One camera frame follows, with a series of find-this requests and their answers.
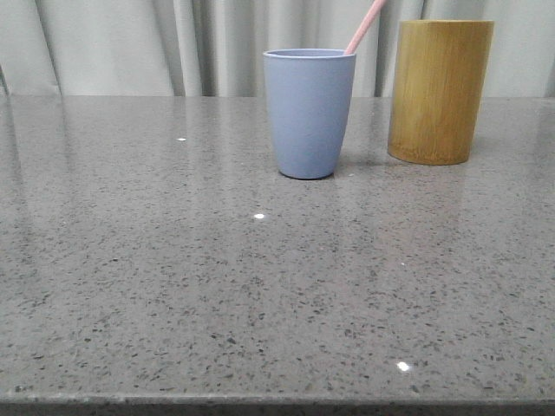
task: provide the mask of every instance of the countertop edge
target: countertop edge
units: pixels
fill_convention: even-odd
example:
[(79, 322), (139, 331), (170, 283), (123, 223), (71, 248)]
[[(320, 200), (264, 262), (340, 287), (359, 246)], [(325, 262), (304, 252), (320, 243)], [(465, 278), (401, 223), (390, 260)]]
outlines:
[(222, 394), (2, 394), (1, 405), (182, 405), (182, 406), (555, 406), (555, 396), (545, 399), (425, 399), (411, 398), (361, 398), (358, 396), (333, 398), (320, 395), (222, 395)]

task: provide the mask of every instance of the bamboo cup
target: bamboo cup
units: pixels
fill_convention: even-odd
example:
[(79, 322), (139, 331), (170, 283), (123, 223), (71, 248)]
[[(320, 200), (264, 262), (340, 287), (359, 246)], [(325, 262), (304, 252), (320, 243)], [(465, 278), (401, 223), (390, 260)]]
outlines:
[(468, 160), (492, 34), (491, 21), (401, 22), (391, 156), (423, 165)]

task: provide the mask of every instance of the white curtain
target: white curtain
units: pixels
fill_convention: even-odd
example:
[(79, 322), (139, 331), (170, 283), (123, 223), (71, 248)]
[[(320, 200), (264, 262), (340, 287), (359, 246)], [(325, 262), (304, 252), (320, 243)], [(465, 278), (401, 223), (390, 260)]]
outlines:
[[(371, 0), (0, 0), (0, 94), (264, 93), (262, 52), (344, 49)], [(390, 96), (398, 24), (495, 21), (485, 96), (555, 95), (555, 0), (389, 0), (354, 96)]]

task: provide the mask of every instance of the plastic cup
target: plastic cup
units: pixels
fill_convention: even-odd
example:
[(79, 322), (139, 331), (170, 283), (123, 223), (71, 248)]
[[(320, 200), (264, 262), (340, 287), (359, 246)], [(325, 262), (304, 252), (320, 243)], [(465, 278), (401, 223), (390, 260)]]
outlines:
[(356, 55), (341, 49), (264, 52), (266, 103), (279, 171), (295, 179), (331, 175), (349, 116)]

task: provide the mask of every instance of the cup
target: cup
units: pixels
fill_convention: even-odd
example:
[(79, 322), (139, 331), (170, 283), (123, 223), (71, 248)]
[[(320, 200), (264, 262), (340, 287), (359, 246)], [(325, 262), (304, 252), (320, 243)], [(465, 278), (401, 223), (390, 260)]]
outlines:
[(391, 156), (423, 165), (468, 160), (492, 34), (491, 21), (401, 22)]
[(349, 116), (356, 55), (340, 49), (264, 52), (266, 103), (279, 171), (295, 179), (331, 175)]

